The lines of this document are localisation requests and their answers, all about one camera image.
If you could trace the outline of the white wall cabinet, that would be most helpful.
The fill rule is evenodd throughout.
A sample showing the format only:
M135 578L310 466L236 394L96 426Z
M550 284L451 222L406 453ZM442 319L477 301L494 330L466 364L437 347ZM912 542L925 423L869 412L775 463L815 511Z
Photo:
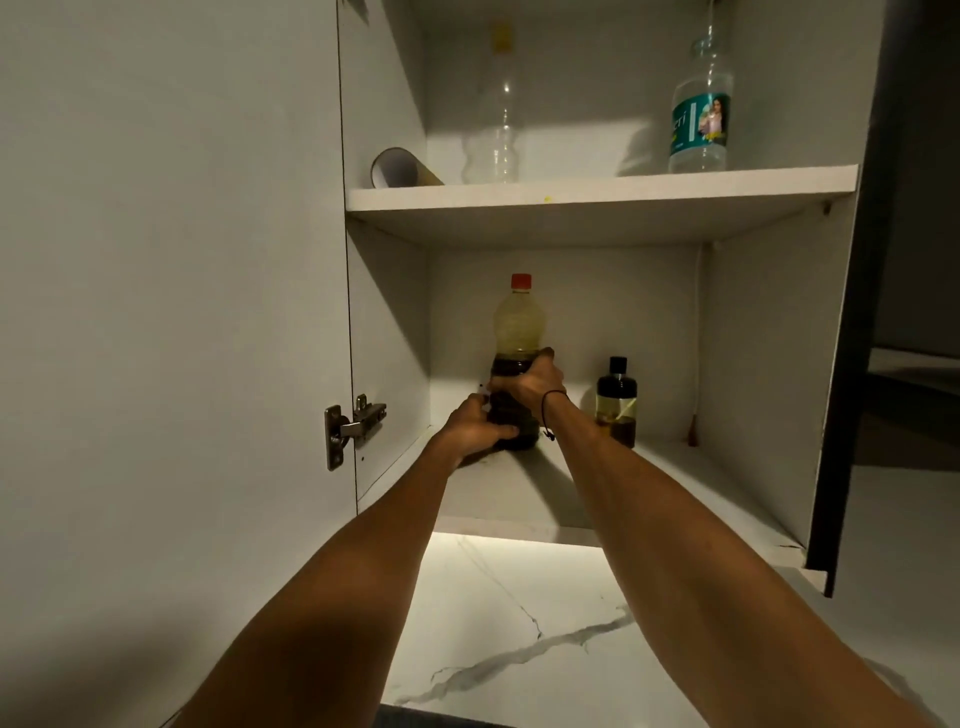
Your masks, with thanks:
M339 0L345 198L383 150L465 184L463 136L510 22L519 179L668 171L674 91L706 0ZM725 171L857 165L883 0L718 0L734 90ZM725 240L618 248L435 249L345 213L354 397L387 405L347 449L375 503L490 374L494 314L533 277L571 400L594 414L612 356L639 385L636 445L771 565L805 564L856 191Z

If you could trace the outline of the dark cabinet door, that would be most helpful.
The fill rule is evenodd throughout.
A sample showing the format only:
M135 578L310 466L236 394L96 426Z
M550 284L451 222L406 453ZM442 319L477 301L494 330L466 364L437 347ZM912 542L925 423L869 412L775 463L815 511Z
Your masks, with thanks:
M868 389L883 268L889 246L908 103L910 66L927 0L883 0L878 67L854 205L836 353L804 567L826 599L834 596Z

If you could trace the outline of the clear bottle with teal label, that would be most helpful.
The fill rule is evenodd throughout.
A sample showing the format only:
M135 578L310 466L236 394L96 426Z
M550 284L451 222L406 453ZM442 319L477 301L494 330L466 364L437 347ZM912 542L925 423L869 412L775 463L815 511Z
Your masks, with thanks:
M668 171L727 170L735 72L723 43L718 0L705 0L703 31L691 43L688 67L674 90Z

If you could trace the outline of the white cabinet door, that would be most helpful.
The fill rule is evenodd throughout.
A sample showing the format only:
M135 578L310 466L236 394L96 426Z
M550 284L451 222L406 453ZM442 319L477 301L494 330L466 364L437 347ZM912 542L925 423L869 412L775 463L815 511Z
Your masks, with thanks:
M159 728L355 514L335 0L0 0L0 728Z

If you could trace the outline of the person's left forearm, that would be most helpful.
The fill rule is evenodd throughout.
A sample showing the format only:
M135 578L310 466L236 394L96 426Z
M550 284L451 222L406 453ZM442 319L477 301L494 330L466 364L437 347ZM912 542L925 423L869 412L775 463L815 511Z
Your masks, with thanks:
M372 728L449 479L485 449L434 436L254 616L174 728Z

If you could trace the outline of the person's left hand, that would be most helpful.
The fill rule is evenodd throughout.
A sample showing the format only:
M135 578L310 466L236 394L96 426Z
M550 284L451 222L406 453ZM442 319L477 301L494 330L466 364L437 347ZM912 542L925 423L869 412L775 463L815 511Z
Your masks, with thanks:
M485 410L488 399L486 394L470 394L432 437L428 450L451 470L456 470L475 455L491 450L498 442L505 441L481 441L481 424L492 423Z

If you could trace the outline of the person's right hand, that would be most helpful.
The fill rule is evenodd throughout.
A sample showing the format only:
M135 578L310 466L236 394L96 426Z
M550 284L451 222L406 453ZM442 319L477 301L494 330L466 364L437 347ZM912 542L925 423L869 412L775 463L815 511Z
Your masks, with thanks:
M551 394L566 396L565 376L555 364L555 351L546 346L530 362L530 367L518 375L494 375L486 383L490 394L504 393L527 408L539 421L544 421L546 397Z

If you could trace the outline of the white cabinet shelf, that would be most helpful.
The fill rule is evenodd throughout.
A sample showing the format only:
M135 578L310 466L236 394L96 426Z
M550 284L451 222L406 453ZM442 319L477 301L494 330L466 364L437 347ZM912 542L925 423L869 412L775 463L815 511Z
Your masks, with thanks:
M350 190L346 215L435 249L618 248L748 234L853 195L858 165Z

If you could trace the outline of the large red-capped oil bottle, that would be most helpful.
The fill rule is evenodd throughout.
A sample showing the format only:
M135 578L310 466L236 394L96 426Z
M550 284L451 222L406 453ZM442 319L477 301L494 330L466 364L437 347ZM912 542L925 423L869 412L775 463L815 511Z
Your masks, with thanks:
M495 355L492 378L515 378L526 373L541 350L546 331L546 312L532 295L531 273L513 273L510 293L493 314ZM499 440L498 451L525 452L537 444L540 425L531 411L507 392L490 393L488 419L498 426L517 429L517 436Z

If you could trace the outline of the metal cabinet hinge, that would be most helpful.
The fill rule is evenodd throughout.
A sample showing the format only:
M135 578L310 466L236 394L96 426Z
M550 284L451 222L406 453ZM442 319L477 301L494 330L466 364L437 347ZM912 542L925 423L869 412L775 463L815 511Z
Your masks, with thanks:
M387 404L371 402L366 394L354 400L352 413L344 414L340 405L333 405L323 412L324 444L327 469L336 471L345 463L344 451L348 444L359 447L380 428L387 416Z

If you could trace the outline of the rolled paper tube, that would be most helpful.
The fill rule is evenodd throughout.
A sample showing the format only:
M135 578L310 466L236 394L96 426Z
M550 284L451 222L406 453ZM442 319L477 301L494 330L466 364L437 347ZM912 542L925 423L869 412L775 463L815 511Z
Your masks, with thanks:
M378 153L370 165L374 189L441 187L444 182L413 152L390 147Z

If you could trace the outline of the clear empty yellow-capped bottle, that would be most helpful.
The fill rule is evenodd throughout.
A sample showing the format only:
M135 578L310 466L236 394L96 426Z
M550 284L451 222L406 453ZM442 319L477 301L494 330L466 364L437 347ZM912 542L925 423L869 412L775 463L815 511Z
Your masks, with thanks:
M466 185L511 184L520 178L519 67L512 24L490 24L488 52L470 124L462 137Z

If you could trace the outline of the person's right forearm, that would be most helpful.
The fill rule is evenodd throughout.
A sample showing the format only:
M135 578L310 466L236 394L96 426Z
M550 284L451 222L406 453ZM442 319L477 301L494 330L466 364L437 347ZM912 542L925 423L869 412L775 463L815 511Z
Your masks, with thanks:
M565 395L542 416L630 613L709 728L931 728L674 478Z

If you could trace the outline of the small black-capped oil bottle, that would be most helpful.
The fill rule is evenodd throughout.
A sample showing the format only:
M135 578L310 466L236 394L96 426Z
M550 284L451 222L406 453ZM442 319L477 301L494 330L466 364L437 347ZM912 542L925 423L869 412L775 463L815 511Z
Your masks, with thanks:
M628 358L612 356L595 392L595 422L607 436L631 450L637 441L638 383L628 373Z

